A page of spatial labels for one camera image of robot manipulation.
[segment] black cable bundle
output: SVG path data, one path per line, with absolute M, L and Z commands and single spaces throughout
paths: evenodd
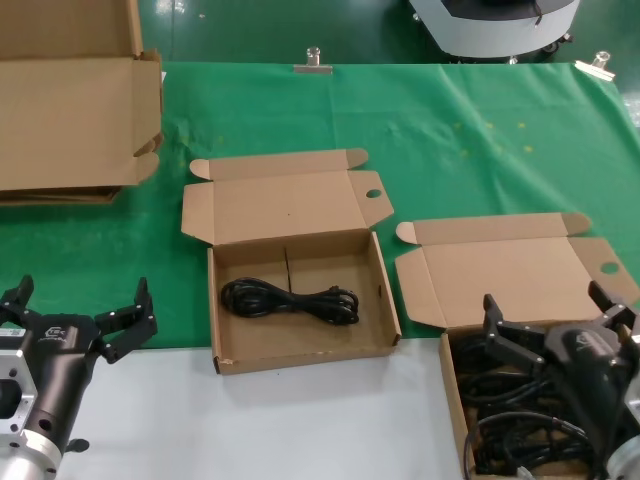
M 472 335 L 452 350 L 462 405 L 477 413 L 465 442 L 465 478 L 471 478 L 468 450 L 476 436 L 477 474 L 515 476 L 520 467 L 531 471 L 565 460 L 593 467 L 593 450 L 551 379 L 502 371 L 504 364 L 484 347 L 484 335 Z
M 338 286 L 301 295 L 257 278 L 238 278 L 222 287 L 220 299 L 227 310 L 240 317 L 304 311 L 332 325 L 353 325 L 359 321 L 358 297 Z

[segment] table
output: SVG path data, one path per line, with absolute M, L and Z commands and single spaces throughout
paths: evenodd
M 459 480 L 438 340 L 216 375 L 208 349 L 99 361 L 58 480 Z

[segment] box flap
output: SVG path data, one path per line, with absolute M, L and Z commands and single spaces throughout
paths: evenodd
M 396 234 L 415 245 L 565 237 L 584 233 L 591 221 L 581 213 L 534 213 L 403 222 Z
M 237 180 L 349 170 L 363 165 L 368 158 L 366 150 L 352 148 L 194 160 L 189 168 L 194 175 L 205 180 Z
M 376 172 L 347 171 L 366 158 L 356 149 L 194 160 L 191 170 L 215 181 L 185 188 L 183 232 L 228 245 L 367 229 L 393 209 Z
M 510 321 L 590 320 L 600 313 L 587 294 L 592 279 L 628 302 L 640 297 L 606 240 L 566 238 L 585 231 L 585 216 L 513 217 L 402 224 L 403 240 L 422 243 L 396 259 L 409 318 L 444 328 L 481 325 L 482 298 L 491 293 Z M 414 225 L 424 228 L 410 228 Z M 616 264 L 617 272 L 603 273 L 603 264 Z
M 140 52 L 137 0 L 0 2 L 0 60 L 133 57 Z
M 156 62 L 0 62 L 0 191 L 138 184 L 158 165 L 159 91 Z

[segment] cardboard box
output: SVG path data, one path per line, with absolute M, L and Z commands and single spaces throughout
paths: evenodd
M 461 462 L 470 425 L 458 393 L 451 342 L 482 329 L 484 294 L 493 295 L 505 319 L 532 325 L 599 316 L 587 293 L 592 279 L 627 302 L 640 298 L 640 289 L 605 239 L 574 236 L 589 227 L 589 219 L 577 213 L 398 225 L 400 239 L 421 246 L 396 259 L 407 314 L 445 329 L 440 360 Z M 617 270 L 604 273 L 611 271 L 605 265 Z M 545 475 L 584 478 L 575 465 L 546 467 Z
M 0 203 L 108 201 L 158 167 L 160 57 L 136 0 L 0 5 Z
M 209 301 L 218 373 L 243 373 L 389 355 L 400 338 L 378 238 L 393 213 L 380 177 L 350 171 L 364 150 L 194 160 L 213 182 L 184 190 L 182 231 L 209 249 Z M 359 323 L 332 326 L 306 313 L 241 318 L 219 305 L 221 288 L 256 277 L 295 293 L 333 285 L 360 300 Z

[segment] green floor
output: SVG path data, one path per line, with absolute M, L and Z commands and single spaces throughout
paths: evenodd
M 406 0 L 139 0 L 145 46 L 165 60 L 297 63 L 316 45 L 330 63 L 439 63 Z M 629 104 L 640 102 L 640 2 L 583 0 L 556 61 L 612 54 Z

